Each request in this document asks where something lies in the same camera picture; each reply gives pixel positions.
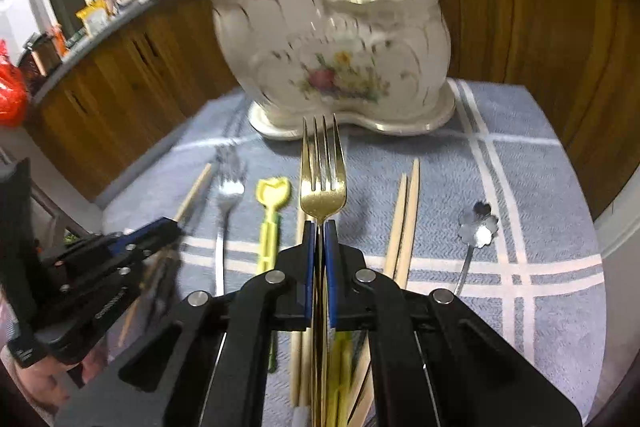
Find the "person left hand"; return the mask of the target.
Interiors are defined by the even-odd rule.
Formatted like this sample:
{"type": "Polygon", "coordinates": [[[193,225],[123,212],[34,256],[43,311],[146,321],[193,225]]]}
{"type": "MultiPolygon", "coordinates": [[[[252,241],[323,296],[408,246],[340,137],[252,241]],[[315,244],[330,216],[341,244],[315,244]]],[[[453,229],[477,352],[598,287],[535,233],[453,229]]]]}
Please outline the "person left hand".
{"type": "Polygon", "coordinates": [[[80,381],[88,384],[106,366],[107,357],[101,347],[92,349],[78,364],[65,365],[52,357],[45,357],[29,367],[18,365],[7,347],[1,350],[1,362],[6,370],[11,390],[15,389],[28,407],[45,426],[52,426],[56,413],[70,399],[70,384],[62,383],[62,376],[78,369],[80,381]]]}

